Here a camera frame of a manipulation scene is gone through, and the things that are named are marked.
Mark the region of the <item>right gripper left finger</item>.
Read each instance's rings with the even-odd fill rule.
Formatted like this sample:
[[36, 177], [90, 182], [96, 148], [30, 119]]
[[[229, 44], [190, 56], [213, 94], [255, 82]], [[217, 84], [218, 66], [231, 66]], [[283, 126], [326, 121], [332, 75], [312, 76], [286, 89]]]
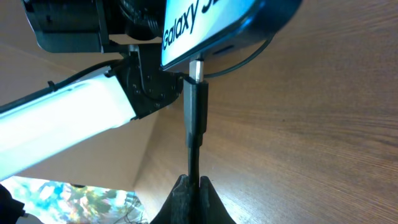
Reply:
[[166, 201], [150, 224], [190, 223], [192, 196], [187, 175], [180, 175]]

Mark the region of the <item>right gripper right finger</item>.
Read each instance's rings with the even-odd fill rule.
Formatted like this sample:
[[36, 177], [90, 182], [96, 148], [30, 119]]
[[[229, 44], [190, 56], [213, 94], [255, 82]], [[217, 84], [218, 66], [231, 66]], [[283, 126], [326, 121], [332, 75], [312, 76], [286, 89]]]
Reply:
[[207, 176], [200, 177], [199, 221], [202, 224], [235, 224]]

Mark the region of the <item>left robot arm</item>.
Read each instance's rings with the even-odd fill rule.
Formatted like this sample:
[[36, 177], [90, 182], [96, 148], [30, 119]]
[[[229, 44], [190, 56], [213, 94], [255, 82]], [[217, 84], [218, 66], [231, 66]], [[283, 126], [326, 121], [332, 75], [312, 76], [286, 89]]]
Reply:
[[1, 106], [1, 178], [173, 103], [181, 74], [160, 68], [164, 1], [24, 1], [51, 53], [118, 53]]

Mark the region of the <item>colourful floor mat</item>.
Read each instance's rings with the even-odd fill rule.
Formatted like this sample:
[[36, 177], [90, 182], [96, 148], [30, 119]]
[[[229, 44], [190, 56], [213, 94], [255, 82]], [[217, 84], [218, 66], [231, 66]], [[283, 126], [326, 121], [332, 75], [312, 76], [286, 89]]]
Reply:
[[13, 176], [1, 181], [1, 218], [16, 205], [20, 221], [148, 223], [135, 192]]

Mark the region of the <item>blue Galaxy smartphone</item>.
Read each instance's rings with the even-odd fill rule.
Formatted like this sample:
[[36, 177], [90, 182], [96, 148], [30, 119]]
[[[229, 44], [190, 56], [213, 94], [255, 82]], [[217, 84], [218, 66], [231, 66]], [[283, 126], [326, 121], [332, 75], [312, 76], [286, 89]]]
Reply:
[[302, 0], [168, 0], [160, 67], [181, 72], [189, 61], [247, 47], [280, 31]]

